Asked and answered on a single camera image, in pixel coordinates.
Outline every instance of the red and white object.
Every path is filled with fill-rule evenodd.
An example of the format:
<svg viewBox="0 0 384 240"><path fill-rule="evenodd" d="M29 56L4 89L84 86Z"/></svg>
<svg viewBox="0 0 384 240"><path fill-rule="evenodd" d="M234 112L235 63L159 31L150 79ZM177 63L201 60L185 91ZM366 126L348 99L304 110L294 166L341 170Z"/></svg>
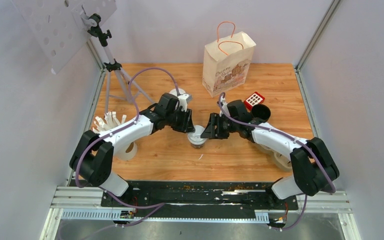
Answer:
<svg viewBox="0 0 384 240"><path fill-rule="evenodd" d="M258 92L254 92L249 96L243 103L245 104L246 108L251 111L253 106L257 104L262 104L264 102L265 98L259 94Z"/></svg>

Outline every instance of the wooden tabletop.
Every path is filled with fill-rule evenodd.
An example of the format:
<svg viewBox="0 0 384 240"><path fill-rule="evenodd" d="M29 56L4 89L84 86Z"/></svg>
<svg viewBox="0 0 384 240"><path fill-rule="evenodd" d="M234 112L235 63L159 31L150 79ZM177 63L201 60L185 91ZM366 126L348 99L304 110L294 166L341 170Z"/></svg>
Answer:
<svg viewBox="0 0 384 240"><path fill-rule="evenodd" d="M123 64L133 76L147 67L161 67L172 73L178 86L191 94L188 104L192 109L194 125L207 126L210 113L218 113L218 96L211 98L202 85L203 65L199 63ZM154 101L174 88L169 76L150 70L136 78L137 83ZM271 110L269 123L289 134L310 139L313 137L301 92L291 64L251 64L245 84L226 93L227 102L246 99L253 92L265 97L264 104ZM95 115L103 118L106 82L99 96ZM123 97L123 91L111 75L110 94ZM136 99L139 109L150 105L143 95ZM109 110L116 111L118 119L135 116L133 105L110 98ZM229 139L207 140L203 148L191 147L187 135L166 127L153 135L136 141L138 151L130 161L114 158L112 170L126 180L161 181L275 181L289 176L260 152L254 143L231 133Z"/></svg>

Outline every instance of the metal floor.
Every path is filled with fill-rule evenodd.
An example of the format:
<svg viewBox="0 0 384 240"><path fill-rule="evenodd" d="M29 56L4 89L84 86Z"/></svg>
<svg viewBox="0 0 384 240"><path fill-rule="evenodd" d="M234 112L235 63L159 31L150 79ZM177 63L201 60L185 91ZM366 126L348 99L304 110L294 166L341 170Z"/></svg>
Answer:
<svg viewBox="0 0 384 240"><path fill-rule="evenodd" d="M288 214L292 224L298 214ZM80 240L113 224L107 220L62 220L60 237ZM293 229L277 232L265 224L145 221L139 225L110 228L88 240L345 240L338 214L306 213Z"/></svg>

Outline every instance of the wire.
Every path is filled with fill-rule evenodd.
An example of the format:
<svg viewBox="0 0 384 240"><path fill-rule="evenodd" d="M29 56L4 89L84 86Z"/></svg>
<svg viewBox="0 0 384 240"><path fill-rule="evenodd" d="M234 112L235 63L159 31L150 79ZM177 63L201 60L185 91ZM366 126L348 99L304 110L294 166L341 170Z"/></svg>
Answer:
<svg viewBox="0 0 384 240"><path fill-rule="evenodd" d="M137 197L133 197L133 200L134 200L134 205L137 207L138 206L138 198Z"/></svg>
<svg viewBox="0 0 384 240"><path fill-rule="evenodd" d="M131 99L133 100L133 105L134 107L136 108L136 117L134 119L134 121L130 122L129 124L123 126L123 127L120 127L119 129L116 129L114 131L111 131L109 132L108 134L104 135L104 136L101 136L99 137L98 139L96 139L95 141L93 141L89 146L86 147L86 149L83 151L83 153L81 154L79 160L78 160L78 163L77 163L77 166L75 168L75 177L74 177L74 180L75 180L75 184L77 187L79 188L84 188L86 185L81 185L80 184L80 181L79 181L79 172L80 172L80 166L82 165L82 162L83 162L83 159L85 159L85 156L86 154L88 154L88 152L91 150L91 148L97 144L99 141L103 140L103 139L106 139L108 138L111 134L116 134L118 132L121 132L129 127L131 127L133 124L135 124L136 121L138 121L139 119L139 107L138 107L138 104L136 103L135 99L133 98L132 96L132 83L133 81L136 79L136 77L145 72L145 71L148 71L148 70L160 70L160 71L163 71L165 73L168 74L168 76L170 76L171 80L173 81L174 83L174 87L176 88L176 92L177 92L177 95L179 96L180 95L180 92L179 92L179 87L178 87L178 83L176 82L174 76L167 70L161 68L161 67L148 67L148 68L144 68L140 71L138 71L131 79L130 81L128 82L128 94L130 94L130 97Z"/></svg>
<svg viewBox="0 0 384 240"><path fill-rule="evenodd" d="M241 125L244 125L244 126L248 126L248 127L253 127L253 128L258 128L258 129L263 129L263 130L267 130L267 131L272 131L274 133L277 133L279 135L282 135L284 137L286 137L287 139L290 139L292 141L295 141L295 138L289 134L287 134L286 132L283 132L281 130L277 130L277 129L271 129L271 128L268 128L268 127L265 127L265 126L260 126L260 125L255 125L255 124L250 124L250 123L246 123L246 122L242 122L242 121L238 121L236 119L234 119L233 117L231 117L230 115L227 114L227 112L222 108L222 98L224 98L226 96L226 93L225 92L222 92L220 94L220 96L218 97L218 107L220 108L221 112L230 120L232 120L233 122L237 123L237 124L241 124ZM331 188L331 191L329 191L329 193L333 194L336 192L336 187L334 185L334 183L332 182L331 178L328 176L328 174L326 173L325 169L323 168L322 164L320 163L319 159L317 158L317 156L314 154L314 152L307 146L305 145L303 142L301 141L296 141L296 143L298 143L299 145L301 145L307 152L310 153L311 157L314 159L315 163L317 164L318 168L320 169L321 173L323 174L323 176L326 178L327 182L329 183L330 185L330 188Z"/></svg>
<svg viewBox="0 0 384 240"><path fill-rule="evenodd" d="M289 229L293 229L301 221L301 219L303 218L304 211L306 210L306 206L307 206L307 197L308 196L305 195L304 205L302 206L301 213L299 214L298 219L292 225L290 225L288 227L282 227L282 228L279 228L279 227L272 227L272 228L274 230L278 230L278 231L286 231L286 230L289 230Z"/></svg>
<svg viewBox="0 0 384 240"><path fill-rule="evenodd" d="M277 134L280 134L290 140L295 140L294 137L292 137L291 135L283 132L283 131L280 131L280 130L276 130L276 129L270 129L268 127L265 127L265 126L260 126L260 125L255 125L255 124L250 124L250 123L246 123L246 122L242 122L242 121L238 121L236 119L234 119L233 117L231 117L230 115L227 114L226 111L223 110L222 108L222 98L224 98L226 96L226 93L225 92L222 92L220 94L220 96L218 96L218 107L220 108L221 112L230 120L232 120L233 122L237 123L237 124L241 124L241 125L244 125L244 126L248 126L248 127L253 127L253 128L259 128L259 129L263 129L263 130L267 130L267 131L272 131L274 133L277 133ZM311 157L314 159L315 163L317 164L317 166L320 168L320 171L321 173L323 174L323 176L326 178L327 182L329 183L330 185L330 188L331 188L331 191L330 193L335 193L336 192L336 187L334 185L334 183L332 182L331 178L328 176L328 174L326 173L325 169L323 168L322 164L320 163L319 159L316 157L316 155L314 154L314 152L307 146L305 145L304 143L302 143L301 141L296 141L299 145L301 145L305 150L307 150L307 152L310 153ZM298 219L291 225L291 226L288 226L288 227L284 227L284 228L277 228L277 227L273 227L274 229L276 230L279 230L279 231L283 231L283 230L289 230L289 229L292 229L293 227L295 227L300 221L301 219L303 218L303 215L304 215L304 211L306 209L306 206L307 206L307 195L305 195L305 199L304 199L304 205L302 206L302 211L301 211L301 214L299 214L299 217Z"/></svg>
<svg viewBox="0 0 384 240"><path fill-rule="evenodd" d="M285 219L285 221L287 221L288 220L288 212L289 212L287 202L285 202L285 207L286 207L286 210L285 210L285 215L283 216L283 218Z"/></svg>
<svg viewBox="0 0 384 240"><path fill-rule="evenodd" d="M111 134L119 133L119 132L121 132L121 131L123 131L123 130L129 128L129 127L131 127L132 125L134 125L134 124L138 121L138 119L139 119L139 107L138 107L138 104L136 103L135 99L134 99L133 96L132 96L132 83L133 83L133 81L136 79L136 77L137 77L139 74L141 74L141 73L143 73L143 72L145 72L145 71L148 71L148 70L161 70L161 71L167 73L167 74L170 76L170 78L171 78L171 80L173 81L173 83L174 83L174 87L175 87L175 89L176 89L176 93L177 93L177 95L178 95L178 96L180 95L180 91L179 91L178 83L176 82L174 76L173 76L169 71L167 71L167 70L165 70L165 69L163 69L163 68L161 68L161 67L148 67L148 68L142 69L142 70L140 70L139 72L137 72L137 73L130 79L130 81L128 82L128 94L130 94L131 99L133 99L133 105L134 105L134 107L135 107L135 109L136 109L136 116L135 116L134 120L133 120L132 122L128 123L127 125L125 125L125 126L123 126L123 127L120 127L119 129L113 130L113 131L111 131L110 133L105 134L105 135L99 137L98 139L96 139L96 140L93 141L90 145L88 145L88 146L86 147L86 149L85 149L85 150L83 151L83 153L81 154L81 156L80 156L80 158L79 158L79 160L78 160L78 162L77 162L77 166L76 166L76 168L75 168L75 177L74 177L74 180L75 180L75 184L76 184L76 186L77 186L78 188L84 188L84 187L85 187L85 185L81 185L81 184L80 184L80 181L79 181L79 172L80 172L80 166L82 165L82 162L83 162L83 160L85 159L86 154L91 150L91 148L92 148L95 144L97 144L99 141L108 138ZM109 225L109 226L103 227L103 228L101 228L101 229L95 231L94 233L90 234L89 236L86 236L86 237L82 238L82 240L88 239L88 238L90 238L91 236L93 236L93 235L95 235L95 234L97 234L97 233L100 233L100 232L102 232L102 231L104 231L104 230L110 229L110 228L112 228L112 227L120 226L120 227L123 227L123 228L124 228L124 227L131 227L131 226L138 225L138 224L140 224L141 222L143 222L144 220L146 220L147 218L149 218L152 214L154 214L156 211L158 211L158 210L159 210L162 206L164 206L164 204L165 204L164 202L161 202L161 203L154 204L154 205L150 205L150 206L137 206L137 202L136 202L136 206L133 206L133 205L130 205L130 204L127 204L127 203L121 201L121 200L120 200L118 197L116 197L112 192L107 191L106 189L104 189L104 188L102 188L102 187L100 187L100 188L101 188L102 190L106 191L106 193L107 193L108 195L110 195L114 200L116 200L119 204L122 204L122 205L124 205L124 206L126 206L126 207L129 207L129 208L135 208L135 209L152 209L152 208L155 208L155 209L152 210L150 213L148 213L146 216L144 216L143 218L141 218L141 219L138 220L138 221L135 221L135 222L132 222L132 223L128 223L128 224L116 224L116 225Z"/></svg>

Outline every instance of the white panel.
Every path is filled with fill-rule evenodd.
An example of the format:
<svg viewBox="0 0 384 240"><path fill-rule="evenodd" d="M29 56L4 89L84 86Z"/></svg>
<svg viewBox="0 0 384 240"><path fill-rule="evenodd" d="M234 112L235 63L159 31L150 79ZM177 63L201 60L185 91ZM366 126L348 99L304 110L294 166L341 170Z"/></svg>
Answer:
<svg viewBox="0 0 384 240"><path fill-rule="evenodd" d="M91 37L81 14L97 13L103 24L116 10L114 0L12 1L51 60L54 73L59 73Z"/></svg>
<svg viewBox="0 0 384 240"><path fill-rule="evenodd" d="M21 14L0 0L0 240L38 239L86 123L99 69L88 49L58 75Z"/></svg>
<svg viewBox="0 0 384 240"><path fill-rule="evenodd" d="M222 21L257 44L255 63L296 64L331 0L117 0L103 25L119 62L202 63ZM231 34L230 24L220 35Z"/></svg>
<svg viewBox="0 0 384 240"><path fill-rule="evenodd" d="M384 239L384 1L343 0L302 73L361 237Z"/></svg>

